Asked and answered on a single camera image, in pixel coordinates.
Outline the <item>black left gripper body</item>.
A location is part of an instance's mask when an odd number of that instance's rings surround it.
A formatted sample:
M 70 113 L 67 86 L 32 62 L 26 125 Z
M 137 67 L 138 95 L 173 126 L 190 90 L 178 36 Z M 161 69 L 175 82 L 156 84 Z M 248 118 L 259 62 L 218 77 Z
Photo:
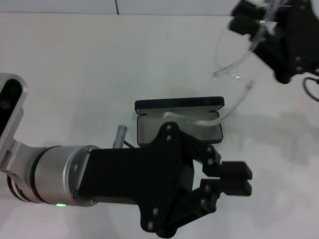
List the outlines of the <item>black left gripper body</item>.
M 103 203 L 136 204 L 143 230 L 171 238 L 169 225 L 180 198 L 192 190 L 194 168 L 182 132 L 164 123 L 147 146 L 91 151 L 78 194 Z

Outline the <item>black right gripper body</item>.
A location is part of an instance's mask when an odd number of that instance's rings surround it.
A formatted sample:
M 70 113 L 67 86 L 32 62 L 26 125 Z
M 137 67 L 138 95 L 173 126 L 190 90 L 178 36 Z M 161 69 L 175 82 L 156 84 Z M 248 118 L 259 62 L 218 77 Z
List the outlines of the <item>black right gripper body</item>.
M 276 14 L 274 33 L 266 33 L 254 53 L 287 84 L 295 75 L 319 75 L 319 19 L 310 0 L 291 0 Z

